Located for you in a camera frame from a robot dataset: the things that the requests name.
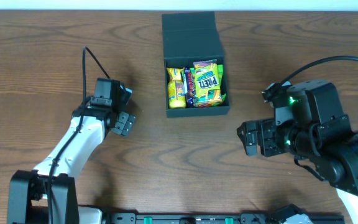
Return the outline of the green Haribo gummy bag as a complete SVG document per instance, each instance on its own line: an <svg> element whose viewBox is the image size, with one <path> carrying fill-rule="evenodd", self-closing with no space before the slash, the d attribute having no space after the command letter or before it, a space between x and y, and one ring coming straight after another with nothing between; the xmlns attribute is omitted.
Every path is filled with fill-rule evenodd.
<svg viewBox="0 0 358 224"><path fill-rule="evenodd" d="M194 75L194 68L190 68L191 72L193 73ZM223 65L218 65L218 73L219 73L219 78L220 78L220 81L222 82L222 78L223 78ZM223 97L223 102L225 100L225 97L226 97L226 94L222 94L222 97Z"/></svg>

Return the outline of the yellow sour candy canister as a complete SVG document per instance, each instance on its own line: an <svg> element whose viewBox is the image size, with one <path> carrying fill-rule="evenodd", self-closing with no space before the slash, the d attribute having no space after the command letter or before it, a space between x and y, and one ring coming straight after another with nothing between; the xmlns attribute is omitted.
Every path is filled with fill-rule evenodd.
<svg viewBox="0 0 358 224"><path fill-rule="evenodd" d="M179 80L170 81L168 87L168 107L170 109L186 108L186 99L183 82Z"/></svg>

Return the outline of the small yellow snack packet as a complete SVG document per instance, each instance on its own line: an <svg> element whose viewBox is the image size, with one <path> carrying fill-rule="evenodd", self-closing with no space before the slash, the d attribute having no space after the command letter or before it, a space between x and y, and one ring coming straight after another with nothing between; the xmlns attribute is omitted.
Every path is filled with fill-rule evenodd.
<svg viewBox="0 0 358 224"><path fill-rule="evenodd" d="M184 68L167 68L170 81L182 81Z"/></svg>

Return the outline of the blue Dairy Milk bar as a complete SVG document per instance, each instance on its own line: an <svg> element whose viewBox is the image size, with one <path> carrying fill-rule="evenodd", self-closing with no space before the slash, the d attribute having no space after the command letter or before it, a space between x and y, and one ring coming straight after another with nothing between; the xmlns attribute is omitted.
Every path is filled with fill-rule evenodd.
<svg viewBox="0 0 358 224"><path fill-rule="evenodd" d="M185 67L182 74L183 86L185 88L185 98L187 107L195 107L195 83L193 73L190 68Z"/></svg>

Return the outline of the green Pretz snack box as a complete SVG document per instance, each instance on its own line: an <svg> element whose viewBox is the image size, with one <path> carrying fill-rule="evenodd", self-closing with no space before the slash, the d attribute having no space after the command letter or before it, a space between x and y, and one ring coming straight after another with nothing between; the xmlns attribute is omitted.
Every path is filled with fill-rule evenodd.
<svg viewBox="0 0 358 224"><path fill-rule="evenodd" d="M217 106L223 102L217 60L194 62L195 107Z"/></svg>

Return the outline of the black gift box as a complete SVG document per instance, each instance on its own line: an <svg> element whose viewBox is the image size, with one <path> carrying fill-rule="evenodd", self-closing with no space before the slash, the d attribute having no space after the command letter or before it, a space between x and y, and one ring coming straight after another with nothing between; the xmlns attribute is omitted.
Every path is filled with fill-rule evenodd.
<svg viewBox="0 0 358 224"><path fill-rule="evenodd" d="M213 11L162 14L163 62L165 68L192 67L193 62L216 59L225 65L223 45L219 39ZM223 103L204 108L170 109L168 118L225 115L230 110L226 68L223 68L221 91Z"/></svg>

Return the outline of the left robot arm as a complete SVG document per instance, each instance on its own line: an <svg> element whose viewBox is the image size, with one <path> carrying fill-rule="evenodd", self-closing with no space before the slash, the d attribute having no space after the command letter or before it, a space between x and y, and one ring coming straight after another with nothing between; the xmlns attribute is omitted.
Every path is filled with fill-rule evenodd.
<svg viewBox="0 0 358 224"><path fill-rule="evenodd" d="M127 136L135 116L124 111L132 90L122 82L99 78L95 93L73 111L70 127L52 152L31 171L11 178L8 223L109 223L110 214L79 205L76 179L92 152L109 133Z"/></svg>

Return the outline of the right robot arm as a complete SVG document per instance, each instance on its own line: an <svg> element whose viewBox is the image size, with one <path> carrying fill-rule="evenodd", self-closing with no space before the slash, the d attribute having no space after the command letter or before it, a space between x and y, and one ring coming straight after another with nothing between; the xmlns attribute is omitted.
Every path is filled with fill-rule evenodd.
<svg viewBox="0 0 358 224"><path fill-rule="evenodd" d="M358 223L358 131L351 128L336 87L326 80L271 84L262 92L273 118L243 122L237 129L248 156L292 154L294 163L336 189Z"/></svg>

